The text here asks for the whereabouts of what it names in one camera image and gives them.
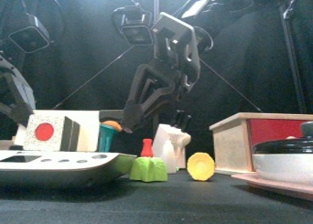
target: table surface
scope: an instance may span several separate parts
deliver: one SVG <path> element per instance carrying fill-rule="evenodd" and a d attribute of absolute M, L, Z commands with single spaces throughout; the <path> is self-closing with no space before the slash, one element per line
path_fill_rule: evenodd
<path fill-rule="evenodd" d="M 313 202 L 263 191 L 215 174 L 167 182 L 120 177 L 89 190 L 2 188 L 0 223 L 311 223 Z"/>

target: black curtain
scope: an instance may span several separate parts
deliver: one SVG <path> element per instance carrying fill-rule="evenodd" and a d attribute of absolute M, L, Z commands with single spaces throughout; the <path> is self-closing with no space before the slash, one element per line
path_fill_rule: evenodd
<path fill-rule="evenodd" d="M 51 0 L 39 0 L 36 14 L 55 36 L 55 45 L 28 55 L 23 66 L 23 75 L 35 90 L 36 108 L 51 109 L 59 104 L 57 109 L 64 110 L 123 109 L 135 69 L 152 58 L 151 47 L 135 47 L 107 66 L 130 48 L 109 16 L 113 9 L 132 3 L 130 0 L 57 1 L 64 10 L 63 37 L 57 40 L 63 27 L 57 8 Z M 135 1 L 152 11 L 152 0 Z M 174 14 L 186 1 L 160 0 L 160 11 Z M 301 48 L 306 103 L 311 106 L 311 15 L 306 14 L 311 0 L 301 0 L 298 5 L 293 37 Z M 195 152 L 214 155 L 208 125 L 233 114 L 257 112 L 255 107 L 263 112 L 299 113 L 277 4 L 263 4 L 223 28 L 214 38 L 212 49 L 200 58 L 206 63 L 200 78 L 175 106 L 192 116 L 187 155 Z M 160 115 L 160 123 L 168 123 L 174 110 Z M 2 119 L 1 129 L 6 129 Z M 151 123 L 132 134 L 117 134 L 112 151 L 138 155 L 146 137 L 152 137 Z"/>

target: white device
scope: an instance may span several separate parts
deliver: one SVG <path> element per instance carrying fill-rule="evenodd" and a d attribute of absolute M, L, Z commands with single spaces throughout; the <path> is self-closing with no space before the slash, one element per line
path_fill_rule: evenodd
<path fill-rule="evenodd" d="M 135 155 L 0 151 L 1 187 L 96 187 L 131 171 Z"/>

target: toy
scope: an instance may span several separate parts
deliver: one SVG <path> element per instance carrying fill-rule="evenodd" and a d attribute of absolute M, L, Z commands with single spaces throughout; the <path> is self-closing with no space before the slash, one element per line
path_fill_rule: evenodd
<path fill-rule="evenodd" d="M 195 153 L 187 162 L 187 171 L 194 180 L 207 181 L 214 175 L 215 163 L 207 153 Z"/>
<path fill-rule="evenodd" d="M 99 142 L 99 152 L 108 152 L 112 142 L 112 136 L 116 132 L 120 132 L 120 125 L 115 121 L 104 121 L 100 124 L 100 142 Z"/>
<path fill-rule="evenodd" d="M 134 161 L 130 179 L 143 182 L 167 181 L 164 162 L 162 158 L 152 157 L 151 139 L 143 140 L 142 154 Z"/>

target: yellow object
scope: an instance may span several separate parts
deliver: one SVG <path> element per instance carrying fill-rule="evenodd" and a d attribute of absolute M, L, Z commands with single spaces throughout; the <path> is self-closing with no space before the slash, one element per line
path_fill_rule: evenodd
<path fill-rule="evenodd" d="M 215 163 L 206 153 L 195 153 L 187 162 L 187 171 L 194 180 L 207 181 L 215 172 Z"/>
<path fill-rule="evenodd" d="M 120 127 L 120 125 L 119 125 L 117 122 L 115 122 L 115 121 L 104 121 L 103 124 L 111 126 L 117 132 L 121 131 L 121 127 Z"/>

